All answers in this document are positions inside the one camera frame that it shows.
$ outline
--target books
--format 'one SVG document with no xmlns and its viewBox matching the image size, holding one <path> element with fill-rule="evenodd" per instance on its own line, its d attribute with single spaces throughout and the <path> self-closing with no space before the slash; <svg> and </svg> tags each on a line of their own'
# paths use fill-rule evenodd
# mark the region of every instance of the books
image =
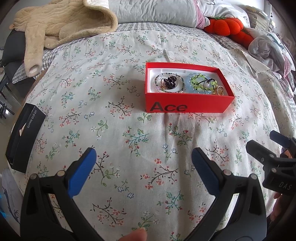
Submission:
<svg viewBox="0 0 296 241">
<path fill-rule="evenodd" d="M 268 29 L 270 20 L 265 12 L 250 6 L 246 6 L 246 12 L 249 16 L 251 28 Z"/>
</svg>

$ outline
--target red plush toy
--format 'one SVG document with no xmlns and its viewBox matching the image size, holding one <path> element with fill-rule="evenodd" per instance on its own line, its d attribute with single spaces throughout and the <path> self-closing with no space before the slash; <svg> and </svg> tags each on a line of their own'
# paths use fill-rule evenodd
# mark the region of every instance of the red plush toy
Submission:
<svg viewBox="0 0 296 241">
<path fill-rule="evenodd" d="M 212 18 L 210 25 L 204 28 L 209 34 L 229 36 L 233 41 L 243 45 L 246 49 L 254 40 L 251 35 L 243 32 L 244 25 L 237 18 Z"/>
</svg>

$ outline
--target hand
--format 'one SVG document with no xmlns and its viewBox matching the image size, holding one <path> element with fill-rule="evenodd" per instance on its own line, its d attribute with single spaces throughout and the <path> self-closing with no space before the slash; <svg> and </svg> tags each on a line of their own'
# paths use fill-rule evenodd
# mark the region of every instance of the hand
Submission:
<svg viewBox="0 0 296 241">
<path fill-rule="evenodd" d="M 146 241 L 147 232 L 144 228 L 139 228 L 135 231 L 132 231 L 130 234 L 122 237 L 119 241 Z"/>
<path fill-rule="evenodd" d="M 274 199 L 276 199 L 276 203 L 274 204 L 274 208 L 270 215 L 270 220 L 274 221 L 278 215 L 281 214 L 281 198 L 282 195 L 280 193 L 275 193 Z"/>
</svg>

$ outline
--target phone box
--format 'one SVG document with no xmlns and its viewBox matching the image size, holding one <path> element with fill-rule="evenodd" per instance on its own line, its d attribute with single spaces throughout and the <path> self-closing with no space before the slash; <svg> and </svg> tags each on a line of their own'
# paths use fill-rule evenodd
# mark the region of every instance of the phone box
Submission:
<svg viewBox="0 0 296 241">
<path fill-rule="evenodd" d="M 217 80 L 223 86 L 223 96 L 195 93 L 165 93 L 159 92 L 155 86 L 155 78 L 161 73 L 178 74 L 185 79 L 189 73 L 201 73 L 207 78 Z M 146 112 L 203 112 L 223 113 L 234 100 L 234 94 L 218 68 L 182 64 L 147 62 L 145 77 Z"/>
<path fill-rule="evenodd" d="M 45 117 L 37 106 L 29 103 L 24 105 L 12 130 L 5 153 L 12 169 L 26 173 L 33 145 Z"/>
</svg>

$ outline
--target floral bedsheet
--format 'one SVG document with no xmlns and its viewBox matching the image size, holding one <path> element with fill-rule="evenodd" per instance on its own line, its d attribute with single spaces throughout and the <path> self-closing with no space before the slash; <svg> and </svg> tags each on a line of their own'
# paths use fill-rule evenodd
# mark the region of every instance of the floral bedsheet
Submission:
<svg viewBox="0 0 296 241">
<path fill-rule="evenodd" d="M 147 61 L 218 67 L 236 98 L 223 114 L 146 113 Z M 201 147 L 222 169 L 255 173 L 262 182 L 262 166 L 246 153 L 247 141 L 279 155 L 269 132 L 295 134 L 295 116 L 271 73 L 254 71 L 240 50 L 165 31 L 101 34 L 61 50 L 27 102 L 46 119 L 27 173 L 12 170 L 19 188 L 24 193 L 32 173 L 54 175 L 95 148 L 97 162 L 74 201 L 106 241 L 139 227 L 149 240 L 184 240 L 214 200 L 191 163 L 193 148 Z M 270 212 L 273 193 L 263 188 L 263 195 Z M 54 195 L 51 200 L 69 229 Z"/>
</svg>

